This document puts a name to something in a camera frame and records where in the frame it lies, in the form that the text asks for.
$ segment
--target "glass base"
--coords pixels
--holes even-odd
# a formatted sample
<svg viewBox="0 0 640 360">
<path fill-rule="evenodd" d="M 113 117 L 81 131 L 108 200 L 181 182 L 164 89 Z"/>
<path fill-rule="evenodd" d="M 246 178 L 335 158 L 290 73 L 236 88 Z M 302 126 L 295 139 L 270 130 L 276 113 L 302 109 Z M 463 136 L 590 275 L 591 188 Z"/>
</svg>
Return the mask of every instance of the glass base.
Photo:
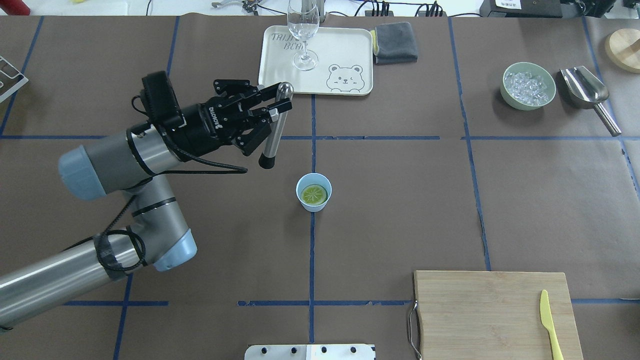
<svg viewBox="0 0 640 360">
<path fill-rule="evenodd" d="M 318 55 L 311 50 L 307 50 L 307 57 L 304 51 L 300 50 L 293 55 L 293 66 L 302 71 L 309 71 L 318 65 Z"/>
</svg>

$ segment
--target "lime slice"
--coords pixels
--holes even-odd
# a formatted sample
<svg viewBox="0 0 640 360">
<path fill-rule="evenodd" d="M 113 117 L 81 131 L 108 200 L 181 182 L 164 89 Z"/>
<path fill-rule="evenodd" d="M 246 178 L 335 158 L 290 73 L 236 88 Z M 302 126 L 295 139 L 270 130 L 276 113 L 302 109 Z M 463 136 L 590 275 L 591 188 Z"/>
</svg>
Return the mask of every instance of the lime slice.
<svg viewBox="0 0 640 360">
<path fill-rule="evenodd" d="M 307 205 L 316 206 L 326 201 L 326 190 L 320 185 L 309 185 L 302 190 L 302 201 Z"/>
</svg>

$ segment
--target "white cup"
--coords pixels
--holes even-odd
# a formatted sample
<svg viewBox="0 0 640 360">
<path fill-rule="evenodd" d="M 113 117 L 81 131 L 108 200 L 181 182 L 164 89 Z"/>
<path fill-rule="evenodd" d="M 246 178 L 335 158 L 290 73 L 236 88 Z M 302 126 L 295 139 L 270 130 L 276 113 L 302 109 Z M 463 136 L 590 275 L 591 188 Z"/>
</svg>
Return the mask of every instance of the white cup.
<svg viewBox="0 0 640 360">
<path fill-rule="evenodd" d="M 302 191 L 309 185 L 320 185 L 326 190 L 325 202 L 320 205 L 308 205 L 302 201 Z M 331 192 L 331 183 L 329 182 L 329 179 L 317 172 L 312 172 L 301 177 L 296 185 L 296 195 L 298 196 L 298 200 L 300 200 L 300 204 L 302 204 L 307 211 L 311 211 L 312 213 L 318 212 L 324 208 L 326 203 L 329 202 L 329 199 L 331 199 Z"/>
</svg>

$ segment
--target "folded cloth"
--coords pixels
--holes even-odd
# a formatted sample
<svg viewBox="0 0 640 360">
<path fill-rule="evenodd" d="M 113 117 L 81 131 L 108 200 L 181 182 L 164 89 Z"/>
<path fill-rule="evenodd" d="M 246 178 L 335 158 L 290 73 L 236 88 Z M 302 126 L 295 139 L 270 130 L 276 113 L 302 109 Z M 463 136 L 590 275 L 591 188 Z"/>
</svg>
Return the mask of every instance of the folded cloth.
<svg viewBox="0 0 640 360">
<path fill-rule="evenodd" d="M 418 61 L 418 45 L 408 22 L 378 25 L 371 34 L 376 64 Z"/>
</svg>

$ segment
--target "yellow knife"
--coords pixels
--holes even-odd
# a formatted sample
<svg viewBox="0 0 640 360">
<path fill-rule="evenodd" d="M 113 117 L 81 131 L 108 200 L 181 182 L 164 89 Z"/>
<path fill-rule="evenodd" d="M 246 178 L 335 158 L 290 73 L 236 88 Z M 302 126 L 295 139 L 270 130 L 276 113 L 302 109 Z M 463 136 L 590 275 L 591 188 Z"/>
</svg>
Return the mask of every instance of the yellow knife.
<svg viewBox="0 0 640 360">
<path fill-rule="evenodd" d="M 554 320 L 551 318 L 551 306 L 549 306 L 549 294 L 546 290 L 542 290 L 540 295 L 540 320 L 542 325 L 547 328 L 549 332 L 549 338 L 551 339 L 551 351 L 554 355 L 554 360 L 564 360 L 562 352 L 560 351 L 560 344 L 558 343 L 558 337 L 556 336 L 556 328 L 554 327 Z"/>
</svg>

